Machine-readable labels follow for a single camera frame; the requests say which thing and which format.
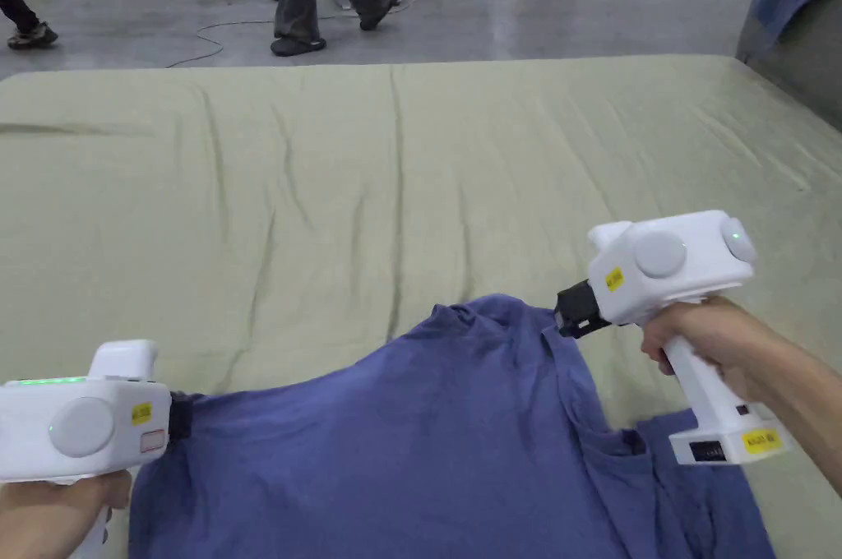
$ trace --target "cable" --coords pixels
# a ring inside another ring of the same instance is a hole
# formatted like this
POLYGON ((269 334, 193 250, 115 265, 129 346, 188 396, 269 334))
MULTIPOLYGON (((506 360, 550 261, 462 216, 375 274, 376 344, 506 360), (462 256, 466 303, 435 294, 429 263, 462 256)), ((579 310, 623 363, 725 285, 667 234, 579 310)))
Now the cable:
MULTIPOLYGON (((395 14, 395 13, 399 13, 400 11, 406 11, 409 7, 412 6, 413 2, 415 2, 415 0, 405 0, 405 1, 401 2, 401 4, 397 8, 391 9, 389 11, 389 13, 395 14)), ((319 21, 334 20, 336 18, 356 18, 356 17, 357 17, 356 13, 339 12, 339 13, 332 13, 330 15, 321 16, 321 17, 319 17, 319 21)), ((167 68, 175 68, 176 66, 181 66, 182 64, 185 64, 185 63, 198 62, 200 59, 212 58, 215 55, 219 55, 220 53, 222 53, 222 51, 224 51, 224 44, 216 41, 215 39, 211 39, 210 37, 205 37, 204 35, 202 35, 203 31, 206 31, 206 30, 209 30, 209 29, 215 29, 215 28, 221 27, 221 26, 270 25, 270 24, 273 24, 273 23, 274 23, 273 20, 244 20, 244 21, 240 21, 240 22, 217 22, 214 25, 203 26, 202 28, 197 29, 195 35, 199 39, 203 39, 204 41, 211 42, 212 44, 215 44, 217 46, 215 51, 213 51, 212 53, 206 53, 205 55, 200 55, 197 58, 181 59, 181 60, 177 61, 176 63, 171 63, 169 66, 167 66, 167 68)))

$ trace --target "forearm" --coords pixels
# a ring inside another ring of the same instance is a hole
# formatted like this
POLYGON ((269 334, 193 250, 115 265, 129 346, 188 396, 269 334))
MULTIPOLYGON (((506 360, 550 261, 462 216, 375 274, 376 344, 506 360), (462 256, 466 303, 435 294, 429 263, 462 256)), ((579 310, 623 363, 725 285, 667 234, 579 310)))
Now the forearm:
POLYGON ((746 371, 758 397, 842 496, 842 377, 785 342, 765 347, 746 371))

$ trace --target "sheet wrinkle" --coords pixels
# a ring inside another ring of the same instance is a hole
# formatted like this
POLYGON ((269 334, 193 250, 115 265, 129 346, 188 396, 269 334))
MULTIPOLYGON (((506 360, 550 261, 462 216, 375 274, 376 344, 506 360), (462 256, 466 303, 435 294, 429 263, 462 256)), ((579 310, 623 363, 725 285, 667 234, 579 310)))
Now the sheet wrinkle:
POLYGON ((699 109, 695 105, 691 106, 691 113, 701 120, 702 125, 708 133, 719 142, 719 144, 724 146, 726 149, 729 149, 729 147, 736 147, 737 150, 743 156, 748 158, 755 166, 763 169, 763 163, 757 157, 755 151, 752 151, 751 147, 745 144, 745 141, 737 136, 734 130, 725 125, 725 123, 721 122, 720 119, 715 118, 712 114, 699 109))
MULTIPOLYGON (((570 98, 570 95, 566 96, 566 101, 569 105, 573 107, 573 111, 576 114, 576 118, 582 120, 582 118, 585 115, 583 114, 580 107, 576 105, 576 102, 570 98)), ((608 202, 608 196, 605 194, 604 189, 597 183, 597 178, 594 176, 593 169, 591 169, 591 167, 588 166, 588 164, 585 162, 585 159, 573 147, 573 141, 567 138, 567 133, 564 131, 564 128, 562 127, 561 123, 558 122, 558 118, 556 118, 556 115, 554 113, 550 113, 543 105, 540 105, 539 109, 540 111, 544 112, 545 115, 549 116, 549 118, 552 120, 553 128, 558 133, 559 143, 567 147, 567 151, 572 157, 571 160, 573 160, 573 162, 571 162, 570 165, 577 165, 578 167, 580 167, 580 169, 585 171, 585 174, 588 176, 588 181, 590 182, 592 192, 594 192, 594 194, 598 196, 599 199, 602 201, 602 206, 607 212, 607 214, 610 215, 611 219, 617 219, 618 217, 616 215, 616 211, 611 208, 611 205, 608 202)))
POLYGON ((87 125, 86 123, 62 123, 61 125, 34 125, 33 123, 0 123, 0 139, 2 138, 20 138, 20 134, 25 136, 46 135, 43 138, 50 138, 54 136, 71 136, 73 138, 113 138, 114 136, 121 136, 126 138, 137 138, 142 136, 144 138, 152 139, 155 137, 153 132, 150 132, 148 127, 140 127, 136 125, 98 123, 97 125, 87 125))
POLYGON ((398 318, 400 316, 400 305, 403 300, 402 292, 402 270, 403 270, 403 184, 405 184, 405 171, 403 171, 403 146, 406 136, 403 134, 403 113, 400 110, 400 99, 397 94, 395 83, 395 68, 389 66, 389 87, 391 89, 391 101, 394 108, 395 118, 395 212, 394 212, 394 234, 391 253, 391 310, 386 326, 386 342, 390 342, 397 333, 398 318))
POLYGON ((771 153, 766 154, 766 160, 768 160, 770 164, 773 164, 775 166, 775 168, 778 170, 778 173, 781 173, 784 177, 793 180, 796 186, 798 186, 798 190, 800 190, 800 192, 804 192, 804 190, 812 190, 812 188, 810 187, 810 183, 807 181, 806 178, 801 176, 792 167, 780 162, 771 153))
POLYGON ((359 302, 360 295, 360 270, 362 267, 362 255, 360 254, 359 240, 362 237, 363 231, 363 205, 368 197, 368 186, 363 186, 362 192, 357 197, 357 203, 354 205, 354 212, 351 215, 351 268, 350 268, 350 288, 351 295, 354 302, 359 302))
POLYGON ((275 232, 275 217, 277 209, 272 206, 272 213, 269 219, 269 225, 266 229, 266 236, 264 237, 264 247, 262 247, 262 254, 260 256, 260 265, 257 270, 257 277, 254 281, 254 288, 252 289, 252 301, 248 307, 248 317, 246 322, 246 337, 243 344, 237 348, 232 355, 229 367, 225 369, 219 384, 214 388, 214 394, 222 394, 231 390, 231 382, 234 379, 234 370, 244 354, 248 353, 253 347, 254 325, 257 321, 257 307, 260 303, 260 297, 266 289, 266 284, 271 280, 271 273, 269 267, 272 263, 272 257, 275 253, 275 244, 273 233, 275 232))
POLYGON ((457 196, 457 214, 461 222, 462 234, 462 257, 465 260, 465 270, 462 273, 462 285, 459 290, 459 303, 466 303, 470 299, 473 292, 473 262, 470 255, 470 227, 467 223, 467 203, 465 201, 465 189, 462 184, 459 184, 459 193, 457 196))
POLYGON ((231 243, 231 217, 229 215, 229 208, 224 194, 224 163, 222 158, 222 140, 219 134, 219 128, 216 126, 216 119, 213 113, 213 105, 211 98, 203 89, 198 89, 199 95, 204 108, 205 118, 208 125, 208 137, 210 138, 210 159, 212 167, 212 175, 210 177, 212 183, 215 185, 215 208, 219 215, 220 231, 222 234, 222 245, 227 248, 231 243))
POLYGON ((828 164, 823 160, 816 158, 807 148, 805 148, 804 145, 797 142, 794 144, 795 148, 798 149, 798 152, 801 153, 805 159, 809 160, 810 164, 812 164, 816 169, 821 170, 822 173, 832 177, 837 182, 842 182, 842 175, 840 175, 833 167, 828 166, 828 164))
MULTIPOLYGON (((611 113, 611 118, 613 118, 613 122, 617 124, 617 128, 622 134, 622 140, 624 145, 633 145, 635 142, 631 139, 626 131, 626 126, 623 124, 623 118, 620 114, 620 110, 618 109, 617 105, 613 104, 609 100, 605 100, 605 104, 608 106, 608 111, 611 113)), ((640 167, 640 171, 643 173, 644 180, 651 180, 651 179, 658 179, 657 175, 654 175, 653 172, 650 170, 650 163, 648 163, 647 159, 643 158, 640 150, 638 149, 631 149, 631 154, 634 160, 637 162, 638 166, 640 167)), ((648 184, 645 185, 645 189, 648 191, 648 197, 652 200, 652 203, 655 205, 655 209, 658 211, 660 215, 666 215, 667 212, 664 212, 664 207, 661 205, 660 200, 658 199, 658 194, 655 193, 655 190, 648 184)), ((611 217, 613 219, 618 219, 618 216, 611 212, 611 217)))
POLYGON ((284 116, 278 111, 278 108, 274 105, 270 107, 272 115, 275 117, 275 123, 278 125, 278 130, 280 133, 281 140, 284 144, 284 158, 281 170, 284 172, 284 179, 287 182, 287 188, 289 189, 289 197, 292 200, 292 204, 295 207, 295 210, 301 215, 302 221, 304 221, 305 225, 308 227, 308 231, 311 233, 313 232, 313 222, 310 220, 310 215, 304 209, 304 203, 302 202, 301 196, 298 193, 298 184, 295 182, 295 176, 293 171, 293 149, 292 149, 292 136, 289 134, 289 129, 286 127, 286 122, 284 121, 284 116))

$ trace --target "yellow sticker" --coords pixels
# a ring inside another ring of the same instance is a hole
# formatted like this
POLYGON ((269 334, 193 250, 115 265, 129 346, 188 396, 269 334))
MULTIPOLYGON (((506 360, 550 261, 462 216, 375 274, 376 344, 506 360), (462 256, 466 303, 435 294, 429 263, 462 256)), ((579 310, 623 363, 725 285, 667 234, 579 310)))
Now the yellow sticker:
POLYGON ((132 409, 132 425, 148 423, 152 420, 152 404, 138 404, 132 409))
POLYGON ((623 272, 620 268, 611 270, 611 273, 605 277, 605 284, 608 286, 608 291, 614 291, 623 284, 623 272))
POLYGON ((765 454, 767 451, 779 450, 784 444, 774 429, 756 429, 743 434, 745 451, 749 454, 765 454))

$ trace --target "black shoe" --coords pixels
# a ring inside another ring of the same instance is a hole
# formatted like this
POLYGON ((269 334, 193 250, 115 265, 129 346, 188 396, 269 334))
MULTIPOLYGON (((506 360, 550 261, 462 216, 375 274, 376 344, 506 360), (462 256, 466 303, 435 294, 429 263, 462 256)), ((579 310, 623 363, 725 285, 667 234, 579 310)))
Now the black shoe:
POLYGON ((294 37, 284 37, 281 35, 278 39, 272 42, 272 53, 279 58, 291 58, 295 55, 304 55, 305 53, 315 53, 321 51, 327 45, 327 42, 321 37, 318 39, 295 39, 294 37))
POLYGON ((400 4, 400 0, 389 0, 389 2, 385 4, 380 11, 360 15, 359 28, 362 30, 375 30, 377 25, 379 25, 381 20, 386 17, 391 8, 396 7, 398 4, 400 4))
POLYGON ((39 22, 29 33, 19 30, 8 38, 8 47, 12 51, 28 51, 30 48, 46 48, 58 39, 58 35, 49 28, 46 22, 39 22))

